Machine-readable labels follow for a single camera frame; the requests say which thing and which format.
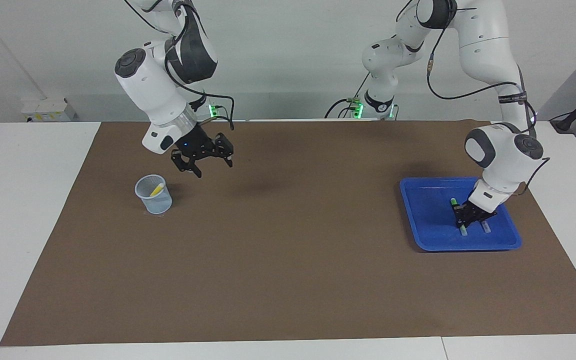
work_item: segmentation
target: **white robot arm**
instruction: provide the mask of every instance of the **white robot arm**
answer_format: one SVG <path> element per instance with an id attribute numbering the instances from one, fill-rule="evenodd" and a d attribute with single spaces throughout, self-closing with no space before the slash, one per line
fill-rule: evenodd
<path id="1" fill-rule="evenodd" d="M 368 117 L 388 117 L 398 85 L 395 69 L 423 56 L 430 30 L 456 29 L 461 68 L 489 84 L 487 89 L 496 89 L 502 112 L 502 123 L 474 129 L 465 142 L 466 153 L 484 171 L 468 201 L 455 211 L 457 227 L 484 221 L 545 163 L 542 145 L 534 137 L 521 70 L 510 50 L 506 10 L 501 0 L 410 0 L 400 14 L 397 35 L 363 51 L 362 62 L 370 72 L 363 112 Z M 444 100 L 460 98 L 441 96 L 432 89 L 433 65 L 434 50 L 427 70 L 432 93 Z"/>
<path id="2" fill-rule="evenodd" d="M 178 149 L 171 155 L 174 164 L 179 171 L 192 171 L 199 178 L 202 173 L 197 160 L 217 157 L 232 167 L 233 144 L 222 133 L 215 139 L 206 135 L 176 86 L 208 79 L 217 68 L 215 50 L 192 0 L 142 0 L 137 6 L 154 12 L 153 23 L 158 27 L 174 31 L 172 16 L 181 29 L 167 41 L 150 41 L 143 48 L 127 51 L 115 64 L 119 84 L 150 120 L 142 144 L 157 154 L 176 145 Z"/>

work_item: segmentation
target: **brown mat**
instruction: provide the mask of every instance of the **brown mat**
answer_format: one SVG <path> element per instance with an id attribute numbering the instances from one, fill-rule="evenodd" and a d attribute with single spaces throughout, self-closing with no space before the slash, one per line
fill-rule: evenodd
<path id="1" fill-rule="evenodd" d="M 198 179 L 142 148 L 147 123 L 104 123 L 1 345 L 576 333 L 576 270 L 530 194 L 507 203 L 519 250 L 414 245 L 400 180 L 480 175 L 480 125 L 238 123 L 235 167 Z M 133 192 L 151 173 L 162 216 Z"/>

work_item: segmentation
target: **cable connector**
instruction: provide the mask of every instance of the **cable connector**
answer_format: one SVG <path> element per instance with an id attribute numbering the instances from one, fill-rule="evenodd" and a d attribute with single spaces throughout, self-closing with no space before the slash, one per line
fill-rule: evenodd
<path id="1" fill-rule="evenodd" d="M 428 67 L 426 68 L 425 73 L 426 78 L 430 78 L 430 73 L 432 73 L 434 66 L 435 66 L 435 54 L 430 54 L 430 58 L 428 59 Z"/>
<path id="2" fill-rule="evenodd" d="M 332 112 L 332 110 L 335 107 L 343 103 L 349 103 L 349 105 L 345 107 L 345 109 L 341 110 L 341 112 L 344 111 L 348 112 L 348 110 L 352 110 L 352 117 L 354 117 L 355 119 L 361 119 L 362 114 L 364 112 L 364 104 L 362 104 L 361 97 L 358 96 L 342 98 L 341 100 L 336 101 L 334 104 L 332 104 L 332 106 L 330 106 L 330 109 L 328 109 L 328 111 L 324 115 L 324 119 L 328 118 L 330 112 Z"/>

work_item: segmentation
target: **white table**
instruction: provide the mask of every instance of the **white table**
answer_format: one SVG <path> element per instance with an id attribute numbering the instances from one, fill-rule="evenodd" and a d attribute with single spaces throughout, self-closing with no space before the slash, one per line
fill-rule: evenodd
<path id="1" fill-rule="evenodd" d="M 98 129 L 99 123 L 0 123 L 0 340 Z M 576 268 L 576 139 L 547 123 L 537 131 L 552 160 L 531 191 Z M 26 358 L 576 360 L 576 335 L 0 348 L 0 360 Z"/>

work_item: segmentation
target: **blue tray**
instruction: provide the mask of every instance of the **blue tray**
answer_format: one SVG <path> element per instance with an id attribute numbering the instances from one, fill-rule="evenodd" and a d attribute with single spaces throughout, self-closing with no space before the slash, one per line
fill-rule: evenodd
<path id="1" fill-rule="evenodd" d="M 462 236 L 455 227 L 455 215 L 450 199 L 466 202 L 476 177 L 409 177 L 399 187 L 406 205 L 414 241 L 426 251 L 505 251 L 522 246 L 519 232 L 505 205 L 497 208 L 497 215 L 487 220 L 491 233 L 480 223 L 468 227 Z"/>

